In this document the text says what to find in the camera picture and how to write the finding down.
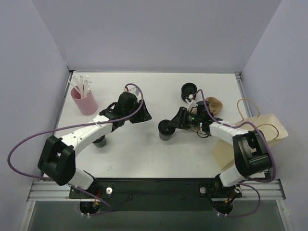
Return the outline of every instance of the gray wall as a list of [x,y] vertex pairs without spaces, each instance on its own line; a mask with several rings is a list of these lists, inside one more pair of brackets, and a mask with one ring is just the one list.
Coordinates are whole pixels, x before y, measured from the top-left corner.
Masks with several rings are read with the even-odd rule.
[[247,96],[289,132],[273,150],[296,231],[308,226],[307,9],[306,0],[283,0],[243,70]]
[[[8,152],[23,138],[54,127],[69,73],[31,0],[2,1],[0,31],[0,230],[14,231],[32,179],[9,169]],[[38,174],[44,139],[18,149],[13,165]]]
[[281,0],[33,0],[73,70],[233,73]]

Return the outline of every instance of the beige bag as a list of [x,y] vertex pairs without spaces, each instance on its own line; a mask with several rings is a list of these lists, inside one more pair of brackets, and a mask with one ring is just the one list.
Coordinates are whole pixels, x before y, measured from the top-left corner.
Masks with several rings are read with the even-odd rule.
[[[258,115],[244,119],[239,109],[239,102],[242,100],[248,100],[252,102],[258,110]],[[258,128],[260,128],[260,130],[263,132],[264,137],[270,147],[276,145],[283,138],[286,138],[288,136],[288,132],[283,127],[283,125],[280,123],[280,121],[277,119],[277,117],[274,114],[261,115],[259,108],[256,106],[256,104],[253,101],[249,99],[240,99],[237,102],[237,110],[239,111],[242,117],[242,120],[237,122],[235,125],[240,125],[241,123],[245,121],[252,122]],[[254,128],[250,126],[249,124],[245,124],[241,128],[250,130],[250,131],[254,130]],[[223,140],[218,140],[218,142],[216,143],[216,145],[214,146],[212,150],[212,153],[220,169],[226,170],[234,165],[233,146],[228,144],[227,142]]]

